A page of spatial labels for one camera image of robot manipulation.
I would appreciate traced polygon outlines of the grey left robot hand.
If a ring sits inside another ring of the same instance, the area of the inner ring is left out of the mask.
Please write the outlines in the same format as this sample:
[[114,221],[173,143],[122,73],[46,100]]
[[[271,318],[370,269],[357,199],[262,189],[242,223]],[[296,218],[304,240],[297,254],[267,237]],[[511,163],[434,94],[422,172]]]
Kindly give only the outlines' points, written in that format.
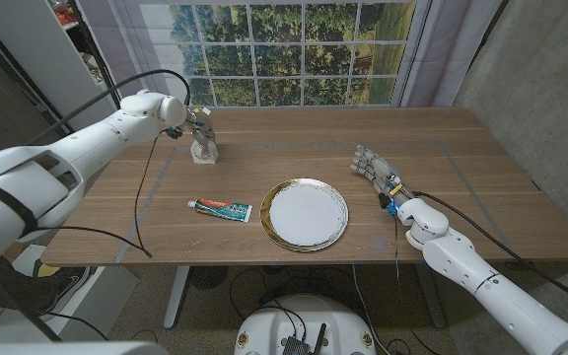
[[201,160],[212,157],[215,145],[215,132],[209,119],[209,108],[195,108],[188,112],[185,123],[192,133],[192,156]]

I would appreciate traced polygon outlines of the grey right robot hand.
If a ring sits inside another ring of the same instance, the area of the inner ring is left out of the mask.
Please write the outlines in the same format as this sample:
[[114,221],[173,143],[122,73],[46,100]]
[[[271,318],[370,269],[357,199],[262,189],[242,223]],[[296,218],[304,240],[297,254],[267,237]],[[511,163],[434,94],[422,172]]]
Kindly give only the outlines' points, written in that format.
[[413,198],[413,194],[406,187],[395,167],[362,145],[357,146],[350,169],[372,183],[378,194],[380,206],[389,210],[392,215]]

